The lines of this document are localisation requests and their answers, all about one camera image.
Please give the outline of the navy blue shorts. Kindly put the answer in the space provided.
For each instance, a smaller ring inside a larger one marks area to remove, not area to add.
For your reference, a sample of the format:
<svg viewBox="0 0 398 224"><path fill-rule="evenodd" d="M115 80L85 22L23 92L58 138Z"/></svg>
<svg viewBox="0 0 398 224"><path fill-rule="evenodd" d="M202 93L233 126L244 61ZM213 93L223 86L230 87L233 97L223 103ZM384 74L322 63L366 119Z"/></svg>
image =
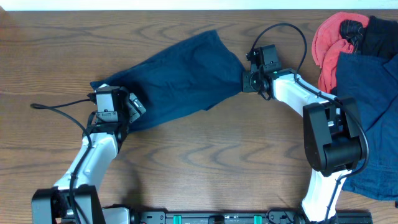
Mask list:
<svg viewBox="0 0 398 224"><path fill-rule="evenodd" d="M237 95L243 71L217 31L209 30L90 85L124 86L138 97L146 112L130 125L133 133L209 110Z"/></svg>

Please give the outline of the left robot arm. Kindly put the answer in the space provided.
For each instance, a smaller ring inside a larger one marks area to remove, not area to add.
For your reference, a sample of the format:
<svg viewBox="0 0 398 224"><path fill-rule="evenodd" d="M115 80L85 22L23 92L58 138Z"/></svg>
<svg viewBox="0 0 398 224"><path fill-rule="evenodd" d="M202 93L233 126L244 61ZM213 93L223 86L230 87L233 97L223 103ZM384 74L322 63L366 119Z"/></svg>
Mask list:
<svg viewBox="0 0 398 224"><path fill-rule="evenodd" d="M89 100L96 106L83 131L79 153L53 187L39 189L32 197L34 223L131 223L125 205L102 207L98 190L119 153L129 125L145 112L137 96L125 87L103 84Z"/></svg>

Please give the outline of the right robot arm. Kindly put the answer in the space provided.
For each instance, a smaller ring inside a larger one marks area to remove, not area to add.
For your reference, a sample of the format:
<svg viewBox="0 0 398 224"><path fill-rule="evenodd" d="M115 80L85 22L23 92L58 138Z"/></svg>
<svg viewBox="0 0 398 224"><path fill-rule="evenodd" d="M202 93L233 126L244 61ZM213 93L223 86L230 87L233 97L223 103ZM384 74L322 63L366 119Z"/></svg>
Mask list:
<svg viewBox="0 0 398 224"><path fill-rule="evenodd" d="M336 211L342 185L362 172L369 146L356 100L327 94L283 69L274 45L253 47L246 55L251 68L242 74L243 92L277 100L303 119L304 151L312 168L306 196L296 212L267 214L269 223L372 223L369 212Z"/></svg>

